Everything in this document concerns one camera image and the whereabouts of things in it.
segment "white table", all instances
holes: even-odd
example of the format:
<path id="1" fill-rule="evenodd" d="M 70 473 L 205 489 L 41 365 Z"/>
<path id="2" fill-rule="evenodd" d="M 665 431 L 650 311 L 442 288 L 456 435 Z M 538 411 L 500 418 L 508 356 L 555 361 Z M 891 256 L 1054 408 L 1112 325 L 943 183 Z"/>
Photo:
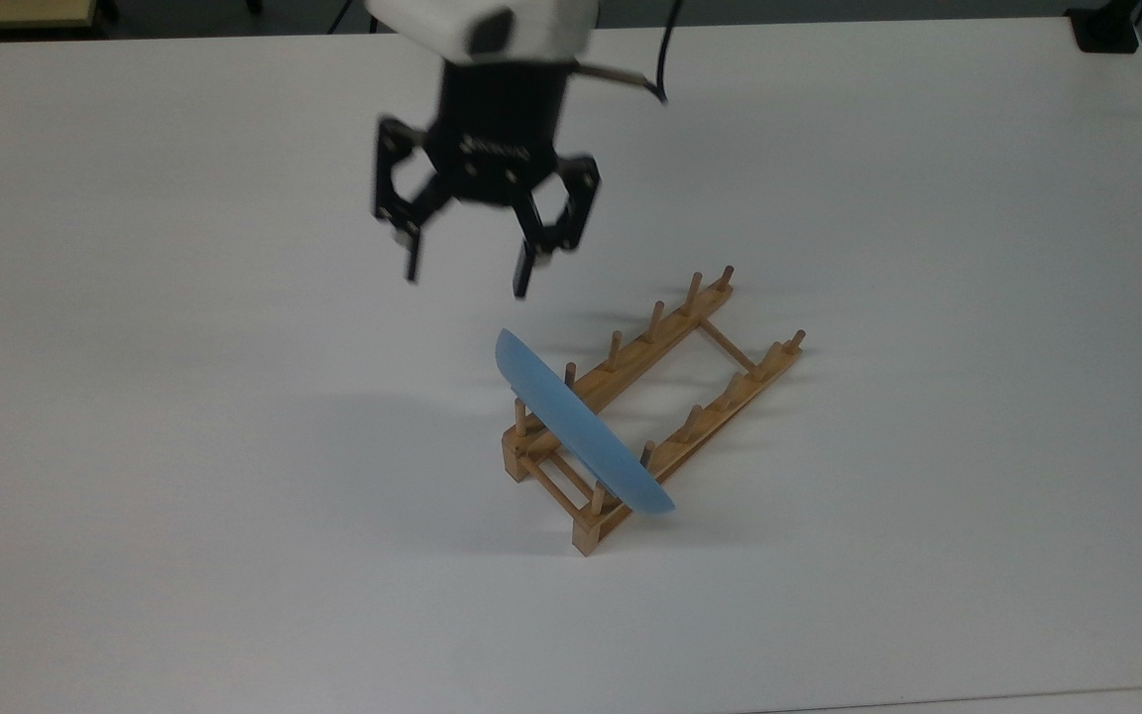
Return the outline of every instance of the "white table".
<path id="1" fill-rule="evenodd" d="M 657 31 L 593 59 L 648 69 Z M 681 29 L 577 80 L 603 191 L 508 295 L 367 216 L 399 37 L 0 45 L 0 714 L 798 709 L 1142 687 L 1142 54 L 1064 19 Z M 689 273 L 806 354 L 594 556 L 501 470 L 553 364 Z M 732 363 L 694 338 L 638 447 Z"/>

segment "cable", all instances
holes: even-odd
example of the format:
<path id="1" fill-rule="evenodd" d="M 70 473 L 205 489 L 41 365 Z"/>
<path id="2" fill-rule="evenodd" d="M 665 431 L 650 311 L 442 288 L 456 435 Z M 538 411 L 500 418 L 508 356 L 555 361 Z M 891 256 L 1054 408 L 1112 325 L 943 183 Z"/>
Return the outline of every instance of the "cable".
<path id="1" fill-rule="evenodd" d="M 673 8 L 667 13 L 667 24 L 664 26 L 664 40 L 658 46 L 658 63 L 654 64 L 654 95 L 667 104 L 667 91 L 664 90 L 664 64 L 667 64 L 667 43 L 673 39 L 673 27 L 676 27 L 676 15 L 685 0 L 673 0 Z"/>
<path id="2" fill-rule="evenodd" d="M 341 18 L 346 17 L 346 10 L 349 9 L 349 5 L 353 3 L 353 1 L 354 0 L 346 0 L 345 3 L 341 5 L 341 11 L 337 13 L 337 17 L 335 18 L 335 23 L 331 24 L 331 26 L 329 26 L 329 32 L 325 32 L 325 34 L 332 34 L 335 32 L 335 30 L 337 29 L 337 26 L 339 24 L 341 24 Z"/>

